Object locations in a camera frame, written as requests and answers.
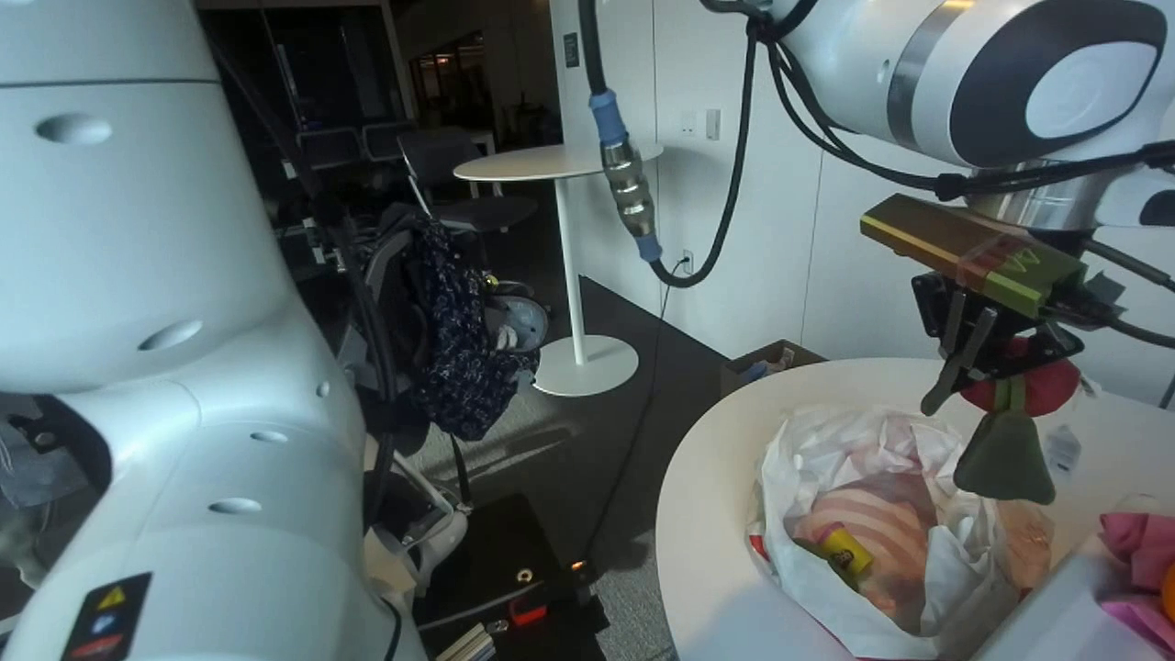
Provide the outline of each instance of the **sticker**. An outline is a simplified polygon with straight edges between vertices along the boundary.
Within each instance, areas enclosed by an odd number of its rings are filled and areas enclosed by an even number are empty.
[[[1058,472],[1073,472],[1078,463],[1078,436],[1067,426],[1058,426],[1050,436],[1050,463]]]
[[[83,595],[62,661],[126,661],[148,601],[150,574]]]

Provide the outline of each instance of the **plastic bag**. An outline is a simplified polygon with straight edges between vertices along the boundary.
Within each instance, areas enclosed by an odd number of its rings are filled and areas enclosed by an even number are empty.
[[[964,649],[974,649],[1012,610],[1018,595],[1001,578],[995,510],[954,488],[952,471],[957,454],[963,441],[916,415],[834,409],[793,411],[767,446],[759,472],[763,542],[778,586],[831,627],[849,654],[964,657]],[[934,515],[916,547],[912,554],[892,554],[908,561],[901,578],[912,578],[912,558],[925,568],[916,595],[882,595],[916,599],[913,616],[901,627],[892,612],[876,610],[876,595],[870,595],[870,601],[826,558],[798,542],[793,532],[821,495],[861,486],[892,488],[912,476],[923,480],[916,491]]]

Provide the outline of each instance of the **round white table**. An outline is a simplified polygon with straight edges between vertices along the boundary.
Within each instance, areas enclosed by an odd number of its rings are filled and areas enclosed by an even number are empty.
[[[455,170],[460,180],[471,185],[532,185],[555,180],[555,213],[559,213],[559,247],[563,247],[563,280],[566,280],[566,310],[572,324],[572,338],[559,338],[544,346],[535,388],[549,395],[596,395],[628,381],[640,367],[640,355],[628,341],[604,333],[584,333],[584,297],[576,251],[569,239],[566,213],[566,185],[572,177],[603,171],[596,148],[532,148],[532,151],[503,151],[487,157],[464,163]]]
[[[806,403],[916,411],[935,360],[843,360],[759,377],[696,417],[675,447],[657,507],[657,585],[684,661],[849,657],[746,551],[756,480],[781,417]],[[980,411],[952,395],[935,422],[970,433]],[[1039,417],[1082,446],[1058,480],[1055,558],[1134,495],[1175,498],[1175,415],[1112,394],[1076,394]]]

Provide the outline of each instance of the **floor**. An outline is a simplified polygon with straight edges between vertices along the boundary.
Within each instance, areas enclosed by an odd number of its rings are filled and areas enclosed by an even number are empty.
[[[549,338],[566,333],[549,208],[493,241],[487,268],[535,286],[535,297],[549,304]],[[657,488],[670,447],[734,388],[737,364],[588,280],[584,311],[588,329],[640,349],[640,375],[591,400],[522,388],[493,433],[467,446],[473,498],[525,491],[548,525],[555,554],[563,561],[591,558],[603,568],[596,595],[608,616],[599,637],[604,657],[666,661],[675,654],[653,568]],[[455,476],[443,436],[434,436],[416,463],[439,480]]]

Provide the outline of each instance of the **black chair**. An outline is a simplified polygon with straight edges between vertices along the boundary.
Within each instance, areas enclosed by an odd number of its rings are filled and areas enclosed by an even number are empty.
[[[517,203],[471,203],[467,185],[453,177],[455,164],[479,157],[471,131],[464,127],[406,127],[395,136],[401,157],[406,164],[406,185],[416,203],[428,220],[446,229],[453,236],[500,236],[514,223],[535,217],[535,206]]]

